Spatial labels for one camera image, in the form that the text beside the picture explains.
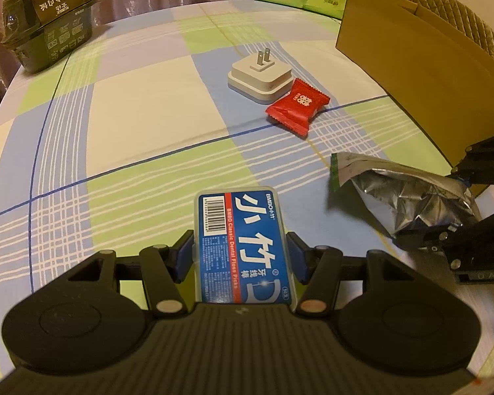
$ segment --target silver foil bag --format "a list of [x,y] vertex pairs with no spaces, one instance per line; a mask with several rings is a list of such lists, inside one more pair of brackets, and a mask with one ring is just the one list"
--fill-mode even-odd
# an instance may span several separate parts
[[460,181],[384,159],[354,153],[331,156],[334,190],[351,180],[388,233],[481,220],[475,198]]

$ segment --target round table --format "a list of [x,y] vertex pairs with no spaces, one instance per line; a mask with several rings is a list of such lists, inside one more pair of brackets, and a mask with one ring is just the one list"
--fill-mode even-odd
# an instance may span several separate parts
[[[408,255],[369,224],[351,189],[328,194],[338,151],[450,171],[335,49],[339,27],[264,2],[211,2],[114,22],[48,70],[19,70],[0,105],[0,326],[15,303],[96,250],[135,255],[174,242],[193,226],[197,192],[270,185],[286,229],[309,244],[359,256],[387,250],[470,304],[483,323],[471,369],[494,373],[494,285],[454,285],[444,258]],[[305,141],[227,86],[231,65],[265,47],[331,98]],[[493,213],[494,187],[478,201]],[[179,290],[190,305],[193,272]],[[122,291],[143,304],[139,283]],[[343,291],[350,297],[358,287]],[[11,369],[0,338],[0,377]]]

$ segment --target blue label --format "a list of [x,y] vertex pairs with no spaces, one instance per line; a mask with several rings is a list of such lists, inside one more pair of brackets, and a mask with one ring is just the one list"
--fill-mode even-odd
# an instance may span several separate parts
[[291,304],[279,218],[269,190],[199,197],[203,302]]

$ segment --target black packaged box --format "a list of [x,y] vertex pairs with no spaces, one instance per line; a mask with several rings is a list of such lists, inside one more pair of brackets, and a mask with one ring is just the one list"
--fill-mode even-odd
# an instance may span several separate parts
[[92,36],[95,0],[4,0],[4,39],[29,72],[44,70]]

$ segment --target candy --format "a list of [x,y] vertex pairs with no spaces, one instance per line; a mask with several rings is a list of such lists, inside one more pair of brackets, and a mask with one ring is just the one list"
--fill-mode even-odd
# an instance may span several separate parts
[[329,100],[327,95],[297,78],[290,94],[271,104],[265,112],[297,135],[305,137],[309,132],[310,120]]

